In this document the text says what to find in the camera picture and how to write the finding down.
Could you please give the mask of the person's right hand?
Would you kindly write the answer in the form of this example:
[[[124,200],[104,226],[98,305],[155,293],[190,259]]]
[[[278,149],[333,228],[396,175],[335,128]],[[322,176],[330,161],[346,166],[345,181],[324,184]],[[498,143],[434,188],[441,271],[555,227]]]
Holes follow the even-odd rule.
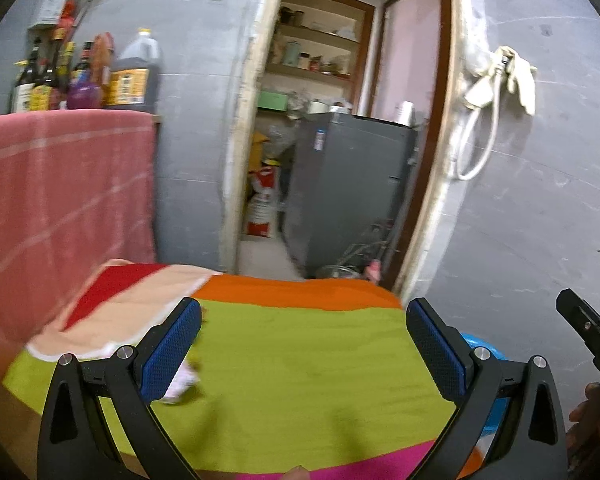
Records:
[[[600,383],[585,388],[585,399],[568,416],[569,479],[600,479]]]

